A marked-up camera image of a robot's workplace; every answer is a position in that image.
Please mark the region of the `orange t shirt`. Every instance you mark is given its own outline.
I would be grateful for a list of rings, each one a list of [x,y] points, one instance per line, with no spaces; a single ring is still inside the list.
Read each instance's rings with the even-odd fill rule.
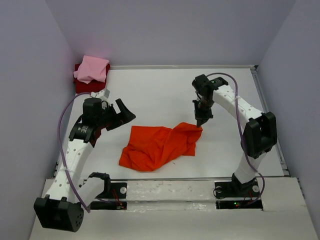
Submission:
[[[181,156],[194,157],[202,132],[201,127],[186,122],[174,128],[134,125],[118,164],[138,172],[153,172]]]

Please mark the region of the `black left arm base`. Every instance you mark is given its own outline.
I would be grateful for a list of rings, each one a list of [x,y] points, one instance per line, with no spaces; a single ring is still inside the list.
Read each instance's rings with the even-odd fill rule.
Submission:
[[[91,210],[126,210],[127,209],[127,182],[112,181],[109,191],[104,190],[90,204]]]

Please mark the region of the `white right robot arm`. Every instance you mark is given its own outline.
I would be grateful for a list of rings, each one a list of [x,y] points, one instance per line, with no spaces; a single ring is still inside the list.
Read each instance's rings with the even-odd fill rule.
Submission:
[[[230,181],[215,183],[213,190],[219,200],[243,198],[257,187],[258,168],[268,152],[277,144],[277,121],[272,112],[262,112],[239,96],[238,85],[231,87],[224,79],[225,73],[216,78],[199,75],[192,81],[197,99],[193,101],[197,127],[213,118],[212,107],[220,105],[237,121],[243,155]]]

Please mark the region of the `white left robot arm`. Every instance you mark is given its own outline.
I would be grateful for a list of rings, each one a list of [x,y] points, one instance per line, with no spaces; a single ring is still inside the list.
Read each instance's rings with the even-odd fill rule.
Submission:
[[[136,118],[118,98],[119,108],[102,97],[86,98],[82,104],[82,114],[73,125],[66,150],[61,150],[62,164],[54,182],[44,197],[36,198],[33,208],[45,229],[77,232],[85,213],[96,197],[110,194],[111,179],[107,173],[91,173],[84,185],[79,186],[81,173],[92,153],[103,129],[119,128]]]

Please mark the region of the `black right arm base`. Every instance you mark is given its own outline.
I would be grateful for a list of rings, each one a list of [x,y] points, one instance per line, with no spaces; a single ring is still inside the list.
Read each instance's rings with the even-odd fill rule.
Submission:
[[[230,181],[219,181],[214,183],[214,189],[212,193],[216,199],[215,206],[217,210],[263,210],[262,200],[259,197],[260,188],[257,181],[255,181],[247,189],[240,192],[235,192],[230,187]]]

